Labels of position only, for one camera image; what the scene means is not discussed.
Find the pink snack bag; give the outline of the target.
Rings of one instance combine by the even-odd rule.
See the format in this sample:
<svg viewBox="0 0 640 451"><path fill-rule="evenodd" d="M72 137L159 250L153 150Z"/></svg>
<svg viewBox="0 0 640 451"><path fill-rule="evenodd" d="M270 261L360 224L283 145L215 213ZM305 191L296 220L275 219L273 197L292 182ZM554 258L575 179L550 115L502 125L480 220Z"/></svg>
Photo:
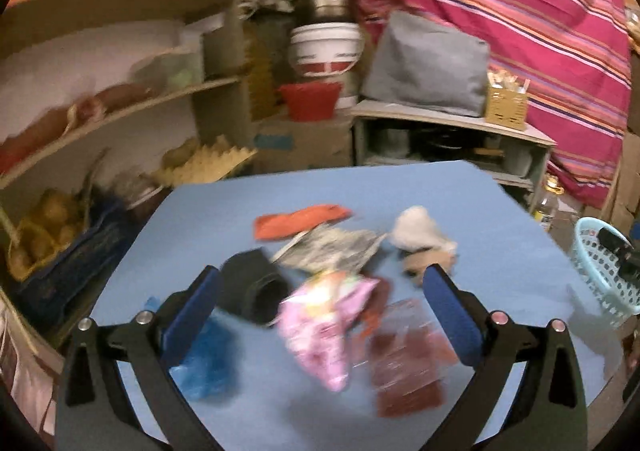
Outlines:
<svg viewBox="0 0 640 451"><path fill-rule="evenodd" d="M300 367L333 393L345 389L347 332L364 312L378 280L358 273L313 275L278 307L274 324Z"/></svg>

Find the orange plastic wrapper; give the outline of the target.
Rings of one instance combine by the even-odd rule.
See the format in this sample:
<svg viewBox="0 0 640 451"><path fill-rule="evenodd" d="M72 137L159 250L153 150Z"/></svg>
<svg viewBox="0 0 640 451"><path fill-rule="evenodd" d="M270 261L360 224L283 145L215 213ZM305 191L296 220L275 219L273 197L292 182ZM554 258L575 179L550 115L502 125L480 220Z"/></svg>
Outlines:
<svg viewBox="0 0 640 451"><path fill-rule="evenodd" d="M254 220L254 238L258 241L281 240L325 223L341 222L350 216L349 208L337 204L318 204L292 213L262 215Z"/></svg>

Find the grey wooden shelf unit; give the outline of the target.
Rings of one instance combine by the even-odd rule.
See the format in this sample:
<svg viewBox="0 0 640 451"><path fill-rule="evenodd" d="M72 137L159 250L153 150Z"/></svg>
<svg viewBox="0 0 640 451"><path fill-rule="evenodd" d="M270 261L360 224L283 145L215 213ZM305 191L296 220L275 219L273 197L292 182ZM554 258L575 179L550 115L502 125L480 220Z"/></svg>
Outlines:
<svg viewBox="0 0 640 451"><path fill-rule="evenodd" d="M357 165L464 161L487 173L531 211L542 190L555 141L482 118L362 100L350 109Z"/></svg>

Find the white plastic bag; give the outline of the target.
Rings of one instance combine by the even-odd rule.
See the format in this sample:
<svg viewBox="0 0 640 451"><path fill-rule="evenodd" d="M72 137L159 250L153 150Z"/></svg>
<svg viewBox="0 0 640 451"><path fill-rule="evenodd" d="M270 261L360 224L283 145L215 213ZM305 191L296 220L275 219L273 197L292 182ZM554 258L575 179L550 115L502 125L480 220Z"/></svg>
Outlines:
<svg viewBox="0 0 640 451"><path fill-rule="evenodd" d="M390 243L410 253L437 249L454 254L458 248L457 243L440 230L427 209L419 205L407 208L396 218Z"/></svg>

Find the yellow egg tray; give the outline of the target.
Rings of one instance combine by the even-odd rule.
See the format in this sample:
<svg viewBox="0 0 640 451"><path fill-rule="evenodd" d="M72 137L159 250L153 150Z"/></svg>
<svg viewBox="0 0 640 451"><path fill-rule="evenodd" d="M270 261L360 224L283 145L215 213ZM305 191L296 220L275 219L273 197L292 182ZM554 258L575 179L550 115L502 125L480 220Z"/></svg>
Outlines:
<svg viewBox="0 0 640 451"><path fill-rule="evenodd" d="M168 188L211 184L243 171L257 153L254 148L232 145L224 135L218 136L213 145L203 145L193 137L168 150L151 178Z"/></svg>

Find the dark blue plastic crate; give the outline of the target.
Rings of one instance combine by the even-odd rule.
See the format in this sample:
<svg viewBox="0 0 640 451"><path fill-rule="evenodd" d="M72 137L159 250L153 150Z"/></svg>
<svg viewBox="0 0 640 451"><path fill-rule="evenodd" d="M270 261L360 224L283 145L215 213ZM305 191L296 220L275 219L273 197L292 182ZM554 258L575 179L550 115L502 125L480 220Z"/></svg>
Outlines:
<svg viewBox="0 0 640 451"><path fill-rule="evenodd" d="M136 226L119 198L96 198L90 219L87 232L17 286L15 304L39 332L60 324L76 296L105 269L119 263L134 242Z"/></svg>

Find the printed black white snack bag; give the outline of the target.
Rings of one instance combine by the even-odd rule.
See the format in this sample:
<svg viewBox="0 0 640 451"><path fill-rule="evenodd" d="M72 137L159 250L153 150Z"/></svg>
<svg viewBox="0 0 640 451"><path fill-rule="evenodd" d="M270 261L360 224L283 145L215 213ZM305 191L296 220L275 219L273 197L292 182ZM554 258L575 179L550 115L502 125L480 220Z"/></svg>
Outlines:
<svg viewBox="0 0 640 451"><path fill-rule="evenodd" d="M321 224L296 234L272 256L271 261L311 275L324 271L359 273L378 252L385 238L385 233Z"/></svg>

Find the cooking oil bottle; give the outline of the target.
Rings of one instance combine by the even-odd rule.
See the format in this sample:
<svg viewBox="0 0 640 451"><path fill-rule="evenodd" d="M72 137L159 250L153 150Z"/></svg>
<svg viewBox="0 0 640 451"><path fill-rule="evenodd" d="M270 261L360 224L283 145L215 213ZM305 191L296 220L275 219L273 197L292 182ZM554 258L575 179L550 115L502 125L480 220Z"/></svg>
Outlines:
<svg viewBox="0 0 640 451"><path fill-rule="evenodd" d="M559 207L560 197L563 194L564 188L561 186L559 178L555 175L547 174L544 177L541 196L533 211L533 217L537 224L546 232L551 229L553 218Z"/></svg>

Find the yellow perforated holder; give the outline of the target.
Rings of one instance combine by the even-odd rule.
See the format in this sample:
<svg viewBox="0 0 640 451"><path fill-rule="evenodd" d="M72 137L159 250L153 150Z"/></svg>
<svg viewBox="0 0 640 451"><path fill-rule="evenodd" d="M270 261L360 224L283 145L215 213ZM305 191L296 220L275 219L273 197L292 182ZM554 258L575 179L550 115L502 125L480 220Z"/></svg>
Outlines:
<svg viewBox="0 0 640 451"><path fill-rule="evenodd" d="M487 72L485 120L510 130L526 130L529 79L507 70Z"/></svg>

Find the striped pink curtain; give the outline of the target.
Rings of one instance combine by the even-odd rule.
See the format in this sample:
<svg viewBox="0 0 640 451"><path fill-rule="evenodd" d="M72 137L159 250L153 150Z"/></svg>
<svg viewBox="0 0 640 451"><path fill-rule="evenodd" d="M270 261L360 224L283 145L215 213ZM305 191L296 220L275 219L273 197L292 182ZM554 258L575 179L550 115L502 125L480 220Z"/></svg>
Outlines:
<svg viewBox="0 0 640 451"><path fill-rule="evenodd" d="M631 66L624 0L356 0L379 36L395 10L486 41L490 66L528 81L530 124L551 137L551 171L598 208L627 129Z"/></svg>

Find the red plastic bowl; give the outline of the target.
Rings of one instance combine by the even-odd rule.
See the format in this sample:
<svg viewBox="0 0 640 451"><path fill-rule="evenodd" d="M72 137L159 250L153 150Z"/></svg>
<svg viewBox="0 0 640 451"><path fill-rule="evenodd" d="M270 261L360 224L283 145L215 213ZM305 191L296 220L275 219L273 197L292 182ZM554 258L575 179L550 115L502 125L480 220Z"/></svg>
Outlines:
<svg viewBox="0 0 640 451"><path fill-rule="evenodd" d="M307 82L284 84L278 93L295 122L319 122L333 118L341 83Z"/></svg>

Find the maroon scouring pad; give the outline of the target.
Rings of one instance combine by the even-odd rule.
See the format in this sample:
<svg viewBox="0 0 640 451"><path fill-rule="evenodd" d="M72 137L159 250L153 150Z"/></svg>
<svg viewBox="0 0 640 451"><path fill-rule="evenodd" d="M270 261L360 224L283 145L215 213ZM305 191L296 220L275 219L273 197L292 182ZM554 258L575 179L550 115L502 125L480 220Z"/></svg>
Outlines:
<svg viewBox="0 0 640 451"><path fill-rule="evenodd" d="M458 362L448 339L416 299L386 306L368 336L376 413L392 419L440 407L442 378Z"/></svg>

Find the blue plastic bag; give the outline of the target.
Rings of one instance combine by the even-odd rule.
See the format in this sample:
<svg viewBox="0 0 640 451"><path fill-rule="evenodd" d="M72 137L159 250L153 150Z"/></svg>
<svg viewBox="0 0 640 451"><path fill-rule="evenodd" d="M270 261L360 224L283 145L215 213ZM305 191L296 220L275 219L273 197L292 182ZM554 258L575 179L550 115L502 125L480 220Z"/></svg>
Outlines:
<svg viewBox="0 0 640 451"><path fill-rule="evenodd" d="M223 403L236 390L235 334L216 315L210 315L183 358L168 367L189 402Z"/></svg>

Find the brown paper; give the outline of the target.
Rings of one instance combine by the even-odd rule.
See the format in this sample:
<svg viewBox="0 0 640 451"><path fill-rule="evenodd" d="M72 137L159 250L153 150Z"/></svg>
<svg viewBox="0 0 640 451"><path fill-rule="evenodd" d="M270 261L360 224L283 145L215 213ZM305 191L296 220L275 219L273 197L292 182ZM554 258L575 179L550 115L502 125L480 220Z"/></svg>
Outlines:
<svg viewBox="0 0 640 451"><path fill-rule="evenodd" d="M438 265L449 272L456 262L456 255L441 249L427 249L426 251L409 254L402 260L405 273L411 275L414 284L420 285L427 267Z"/></svg>

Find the cardboard box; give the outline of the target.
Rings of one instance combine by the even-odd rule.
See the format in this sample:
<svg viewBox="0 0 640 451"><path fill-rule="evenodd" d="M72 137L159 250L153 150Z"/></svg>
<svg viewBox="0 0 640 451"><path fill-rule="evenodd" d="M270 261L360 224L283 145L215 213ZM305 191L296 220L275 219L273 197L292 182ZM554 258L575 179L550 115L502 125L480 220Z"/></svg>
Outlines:
<svg viewBox="0 0 640 451"><path fill-rule="evenodd" d="M318 122L294 122L281 114L255 125L257 174L352 166L352 118L337 114Z"/></svg>

